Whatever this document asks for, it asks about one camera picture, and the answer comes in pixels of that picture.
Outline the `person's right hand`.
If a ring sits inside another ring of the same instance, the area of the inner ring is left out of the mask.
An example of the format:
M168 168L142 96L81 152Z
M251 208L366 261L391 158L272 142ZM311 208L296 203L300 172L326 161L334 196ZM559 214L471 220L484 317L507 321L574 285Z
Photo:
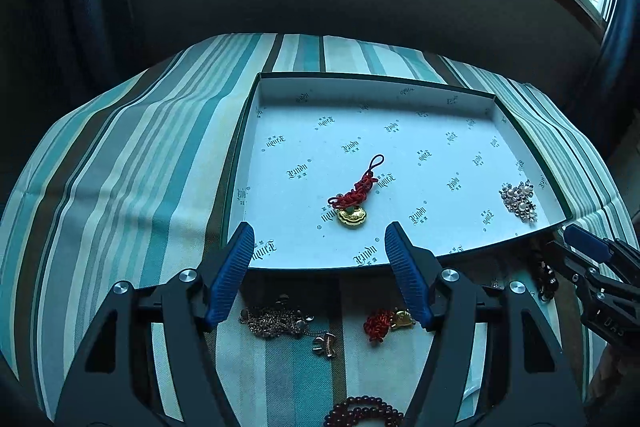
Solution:
M639 400L639 357L608 343L588 386L590 402L634 404Z

